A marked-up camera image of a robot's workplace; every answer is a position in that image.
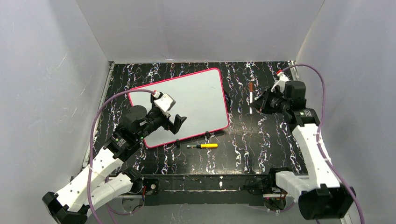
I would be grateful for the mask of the white marker pen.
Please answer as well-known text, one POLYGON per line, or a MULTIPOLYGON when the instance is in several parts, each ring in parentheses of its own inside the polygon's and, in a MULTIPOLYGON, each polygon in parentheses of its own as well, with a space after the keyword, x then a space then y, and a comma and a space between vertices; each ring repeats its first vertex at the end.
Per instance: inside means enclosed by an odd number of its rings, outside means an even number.
POLYGON ((254 92, 254 83, 252 81, 249 82, 249 114, 253 114, 252 102, 253 102, 253 92, 254 92))

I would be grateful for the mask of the pink framed whiteboard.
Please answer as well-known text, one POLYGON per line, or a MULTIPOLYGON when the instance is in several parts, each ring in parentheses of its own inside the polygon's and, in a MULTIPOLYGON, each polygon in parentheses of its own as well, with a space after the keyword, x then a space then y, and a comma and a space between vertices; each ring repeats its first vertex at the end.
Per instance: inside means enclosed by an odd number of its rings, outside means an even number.
POLYGON ((217 68, 143 85, 136 88, 137 92, 129 94, 131 105, 142 105, 150 110, 150 95, 139 89, 169 94, 176 102, 170 110, 170 120, 174 121, 177 114, 187 118, 177 134, 160 127, 144 138, 148 148, 197 137, 229 126, 221 73, 217 68))

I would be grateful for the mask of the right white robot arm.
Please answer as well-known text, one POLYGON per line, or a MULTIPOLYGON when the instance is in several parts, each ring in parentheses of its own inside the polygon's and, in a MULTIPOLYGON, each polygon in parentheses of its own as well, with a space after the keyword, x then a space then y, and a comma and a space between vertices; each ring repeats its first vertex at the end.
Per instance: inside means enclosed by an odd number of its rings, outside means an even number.
POLYGON ((318 147, 320 120, 306 107, 306 86, 301 81, 278 81, 252 103, 264 114, 282 114, 297 141, 308 171, 299 177, 290 168, 271 168, 268 185, 287 192, 298 204, 304 219, 341 219, 353 203, 355 192, 348 192, 329 167, 325 147, 318 147))

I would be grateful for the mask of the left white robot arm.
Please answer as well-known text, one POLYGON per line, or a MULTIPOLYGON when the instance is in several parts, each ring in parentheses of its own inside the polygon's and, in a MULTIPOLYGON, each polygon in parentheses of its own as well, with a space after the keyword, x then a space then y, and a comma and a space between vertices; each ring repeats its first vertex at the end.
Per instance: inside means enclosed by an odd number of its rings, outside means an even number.
POLYGON ((103 181, 140 150, 145 137, 160 127, 176 134, 187 119, 176 115, 171 122, 169 117, 155 105, 150 111, 141 105, 132 106, 93 162, 62 189, 43 196, 42 201, 53 219, 58 224, 84 224, 94 210, 115 197, 140 191, 142 176, 134 168, 126 169, 107 183, 103 181))

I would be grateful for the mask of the black board clip right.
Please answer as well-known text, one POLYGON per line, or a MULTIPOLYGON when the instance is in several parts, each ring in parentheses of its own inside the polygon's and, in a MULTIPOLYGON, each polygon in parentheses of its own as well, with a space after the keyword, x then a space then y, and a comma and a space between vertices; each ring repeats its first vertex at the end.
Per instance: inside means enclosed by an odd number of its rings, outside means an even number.
POLYGON ((205 136, 205 140, 206 140, 206 141, 209 141, 210 138, 212 137, 212 132, 206 131, 205 134, 204 134, 204 136, 205 136))

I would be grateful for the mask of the yellow handled screwdriver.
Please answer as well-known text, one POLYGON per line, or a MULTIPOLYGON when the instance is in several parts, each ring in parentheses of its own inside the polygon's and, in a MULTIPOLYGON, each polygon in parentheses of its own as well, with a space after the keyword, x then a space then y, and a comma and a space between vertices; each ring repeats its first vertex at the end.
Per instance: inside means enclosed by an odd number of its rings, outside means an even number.
POLYGON ((187 148, 217 148, 217 143, 206 143, 206 144, 196 144, 196 145, 187 145, 187 148))

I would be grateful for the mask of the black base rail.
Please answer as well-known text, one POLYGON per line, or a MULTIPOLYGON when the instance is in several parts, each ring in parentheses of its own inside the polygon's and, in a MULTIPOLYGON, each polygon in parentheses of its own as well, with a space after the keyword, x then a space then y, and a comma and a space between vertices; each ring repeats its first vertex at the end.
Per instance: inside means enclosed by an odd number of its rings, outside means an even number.
POLYGON ((284 209, 293 203, 270 185, 267 175, 144 175, 123 199, 144 199, 146 206, 171 204, 245 204, 284 209))

